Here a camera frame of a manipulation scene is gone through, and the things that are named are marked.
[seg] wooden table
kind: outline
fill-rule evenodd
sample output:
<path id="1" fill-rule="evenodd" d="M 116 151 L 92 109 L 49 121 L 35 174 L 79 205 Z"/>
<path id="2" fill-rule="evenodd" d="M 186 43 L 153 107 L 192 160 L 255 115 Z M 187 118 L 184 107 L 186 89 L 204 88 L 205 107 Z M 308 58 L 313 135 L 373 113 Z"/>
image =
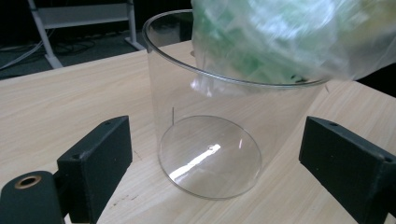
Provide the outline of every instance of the wooden table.
<path id="1" fill-rule="evenodd" d="M 393 97 L 331 81 L 306 113 L 396 153 Z M 67 149 L 122 115 L 130 117 L 134 161 L 99 223 L 356 223 L 299 163 L 304 119 L 248 193 L 209 201 L 176 188 L 157 159 L 145 51 L 1 81 L 0 187 L 31 171 L 54 173 Z"/>

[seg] glass cylinder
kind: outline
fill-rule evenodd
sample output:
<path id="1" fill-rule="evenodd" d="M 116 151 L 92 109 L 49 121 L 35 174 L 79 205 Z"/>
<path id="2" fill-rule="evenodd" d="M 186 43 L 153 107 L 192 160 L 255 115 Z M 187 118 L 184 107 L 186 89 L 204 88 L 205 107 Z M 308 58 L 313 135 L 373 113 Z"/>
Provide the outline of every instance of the glass cylinder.
<path id="1" fill-rule="evenodd" d="M 228 199 L 256 184 L 324 81 L 276 85 L 211 74 L 196 67 L 192 26 L 192 11 L 178 10 L 143 29 L 159 161 L 188 193 Z"/>

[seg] green plastic bag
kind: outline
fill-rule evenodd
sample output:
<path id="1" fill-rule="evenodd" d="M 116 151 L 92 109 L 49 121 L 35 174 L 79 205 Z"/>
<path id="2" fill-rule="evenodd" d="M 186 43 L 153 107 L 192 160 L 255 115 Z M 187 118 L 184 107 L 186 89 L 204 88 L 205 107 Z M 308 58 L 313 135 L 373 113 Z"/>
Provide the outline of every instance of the green plastic bag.
<path id="1" fill-rule="evenodd" d="M 396 1 L 191 0 L 197 66 L 269 84 L 356 80 L 396 63 Z"/>

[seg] black holder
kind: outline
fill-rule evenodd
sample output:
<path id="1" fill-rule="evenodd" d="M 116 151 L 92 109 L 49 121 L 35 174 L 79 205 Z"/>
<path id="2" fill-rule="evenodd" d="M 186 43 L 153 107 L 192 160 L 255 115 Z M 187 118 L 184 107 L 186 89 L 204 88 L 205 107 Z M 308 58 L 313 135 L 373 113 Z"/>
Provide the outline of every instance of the black holder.
<path id="1" fill-rule="evenodd" d="M 396 157 L 346 128 L 308 117 L 300 162 L 364 224 L 396 217 Z"/>
<path id="2" fill-rule="evenodd" d="M 52 175 L 36 171 L 2 189 L 0 223 L 96 223 L 132 162 L 127 116 L 109 119 L 58 160 Z"/>

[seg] hole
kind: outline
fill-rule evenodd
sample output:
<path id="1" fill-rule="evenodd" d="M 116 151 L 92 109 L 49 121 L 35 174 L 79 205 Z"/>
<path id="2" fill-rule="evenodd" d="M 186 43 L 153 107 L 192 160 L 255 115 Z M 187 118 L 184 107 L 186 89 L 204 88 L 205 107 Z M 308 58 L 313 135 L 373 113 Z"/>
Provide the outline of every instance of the hole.
<path id="1" fill-rule="evenodd" d="M 385 157 L 385 158 L 384 158 L 384 161 L 385 161 L 385 162 L 393 162 L 393 160 L 392 160 L 391 158 L 389 158 L 389 157 Z"/>
<path id="2" fill-rule="evenodd" d="M 72 156 L 72 159 L 73 159 L 73 160 L 79 160 L 79 158 L 80 158 L 80 155 L 79 155 L 79 154 L 74 154 L 74 155 Z"/>
<path id="3" fill-rule="evenodd" d="M 35 182 L 35 178 L 30 177 L 30 178 L 22 180 L 21 185 L 22 186 L 26 186 L 26 185 L 30 185 L 30 184 L 32 184 L 34 182 Z"/>
<path id="4" fill-rule="evenodd" d="M 38 182 L 40 182 L 41 176 L 40 175 L 30 175 L 26 176 L 25 178 L 21 179 L 15 184 L 15 189 L 28 189 Z"/>

